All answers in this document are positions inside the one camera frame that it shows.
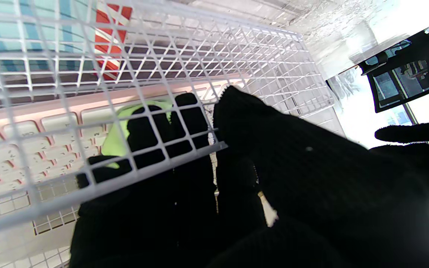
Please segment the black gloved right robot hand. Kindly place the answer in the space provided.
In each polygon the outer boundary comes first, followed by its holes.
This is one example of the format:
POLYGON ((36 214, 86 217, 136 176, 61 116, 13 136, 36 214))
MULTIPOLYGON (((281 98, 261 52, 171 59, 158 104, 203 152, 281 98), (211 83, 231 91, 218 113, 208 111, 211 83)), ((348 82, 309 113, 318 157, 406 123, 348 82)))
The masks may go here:
POLYGON ((229 86, 227 148, 83 202, 70 268, 429 268, 429 177, 229 86))

